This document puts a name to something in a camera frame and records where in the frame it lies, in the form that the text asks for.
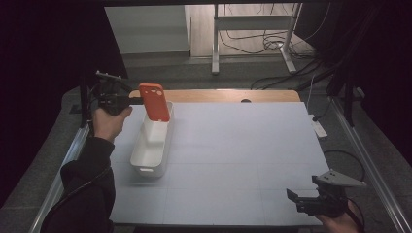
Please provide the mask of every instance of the red object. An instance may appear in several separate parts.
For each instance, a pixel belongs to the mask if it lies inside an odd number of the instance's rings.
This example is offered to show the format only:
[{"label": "red object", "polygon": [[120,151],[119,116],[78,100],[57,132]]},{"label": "red object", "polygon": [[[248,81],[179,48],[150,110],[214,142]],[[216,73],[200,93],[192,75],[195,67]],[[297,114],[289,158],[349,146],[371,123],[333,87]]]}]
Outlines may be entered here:
[{"label": "red object", "polygon": [[163,87],[156,83],[141,83],[139,85],[140,96],[143,97],[148,117],[152,121],[168,122],[170,120]]}]

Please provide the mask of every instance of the white table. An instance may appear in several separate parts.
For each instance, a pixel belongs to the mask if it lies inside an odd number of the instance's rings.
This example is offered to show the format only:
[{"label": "white table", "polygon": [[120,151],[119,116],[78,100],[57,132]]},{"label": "white table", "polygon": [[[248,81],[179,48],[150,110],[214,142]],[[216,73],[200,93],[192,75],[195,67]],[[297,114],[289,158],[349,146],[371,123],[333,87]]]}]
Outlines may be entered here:
[{"label": "white table", "polygon": [[311,176],[328,170],[303,103],[175,103],[160,179],[140,177],[129,163],[145,114],[133,108],[111,157],[115,223],[320,225],[286,194],[318,196]]}]

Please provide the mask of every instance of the gray floor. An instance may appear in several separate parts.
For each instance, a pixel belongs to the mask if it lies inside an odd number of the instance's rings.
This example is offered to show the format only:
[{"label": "gray floor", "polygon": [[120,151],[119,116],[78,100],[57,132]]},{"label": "gray floor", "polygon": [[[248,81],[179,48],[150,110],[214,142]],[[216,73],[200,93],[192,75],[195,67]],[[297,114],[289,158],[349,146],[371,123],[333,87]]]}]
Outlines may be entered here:
[{"label": "gray floor", "polygon": [[[224,57],[221,73],[211,74],[210,58],[194,59],[188,54],[174,55],[128,55],[124,57],[130,85],[140,82],[161,83],[165,89],[250,88],[252,82],[266,77],[287,74],[285,64],[279,56],[274,57]],[[308,61],[297,61],[297,68]],[[293,89],[308,81],[313,74],[295,77],[273,86],[278,89]],[[316,83],[312,89],[309,112],[321,115],[328,105],[325,88],[328,80]],[[307,103],[309,89],[299,93]],[[79,105],[79,91],[73,89],[62,99],[60,115],[42,148],[26,174],[0,210],[0,232],[28,232],[46,194],[57,174],[61,162],[70,147],[80,125],[80,115],[70,114],[73,105]],[[403,208],[405,215],[412,217],[412,169],[382,132],[373,124],[360,107],[354,103],[354,121],[363,143],[373,157],[377,167]],[[324,150],[339,149],[354,153],[354,149],[336,116],[329,109],[320,119],[328,134],[320,144]],[[345,155],[334,153],[326,156],[330,168],[348,176],[358,178],[360,167]],[[367,232],[396,232],[385,207],[376,195],[373,186],[365,189],[349,189],[348,195],[359,204],[365,215]],[[117,226],[116,232],[132,232],[131,226]]]}]

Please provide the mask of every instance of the hand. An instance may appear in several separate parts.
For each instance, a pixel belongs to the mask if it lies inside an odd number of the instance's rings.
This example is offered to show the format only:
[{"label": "hand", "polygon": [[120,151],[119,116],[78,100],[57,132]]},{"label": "hand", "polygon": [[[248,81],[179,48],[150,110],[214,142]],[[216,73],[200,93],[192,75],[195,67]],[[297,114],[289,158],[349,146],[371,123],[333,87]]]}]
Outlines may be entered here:
[{"label": "hand", "polygon": [[119,115],[111,116],[103,109],[97,109],[93,115],[94,137],[113,143],[123,129],[124,120],[130,116],[132,110],[131,107],[127,107]]},{"label": "hand", "polygon": [[[356,216],[359,216],[359,213],[356,211],[356,208],[352,202],[348,201],[348,206]],[[325,229],[329,233],[359,233],[358,226],[346,213],[336,218],[331,218],[328,216],[315,217],[322,222]]]}]

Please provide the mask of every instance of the white container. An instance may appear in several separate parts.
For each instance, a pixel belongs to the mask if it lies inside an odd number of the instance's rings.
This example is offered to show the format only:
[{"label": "white container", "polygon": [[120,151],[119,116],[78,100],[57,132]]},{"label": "white container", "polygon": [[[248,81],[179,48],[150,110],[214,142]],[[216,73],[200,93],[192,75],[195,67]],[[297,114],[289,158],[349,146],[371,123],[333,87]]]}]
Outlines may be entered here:
[{"label": "white container", "polygon": [[130,157],[130,163],[143,177],[161,177],[166,171],[167,156],[173,134],[173,104],[167,102],[169,122],[151,121],[148,115]]}]

